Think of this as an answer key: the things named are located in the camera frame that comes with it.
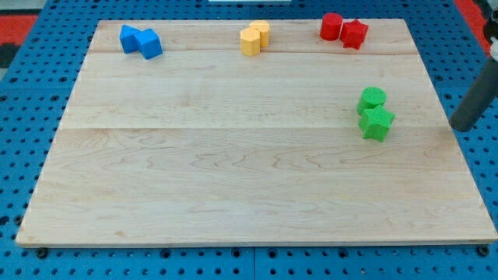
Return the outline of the robot arm end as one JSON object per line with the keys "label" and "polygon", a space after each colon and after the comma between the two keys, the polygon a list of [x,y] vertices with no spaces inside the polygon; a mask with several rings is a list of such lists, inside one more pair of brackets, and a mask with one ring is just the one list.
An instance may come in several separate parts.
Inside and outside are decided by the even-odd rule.
{"label": "robot arm end", "polygon": [[485,39],[486,54],[497,60],[497,7],[491,9],[482,28]]}

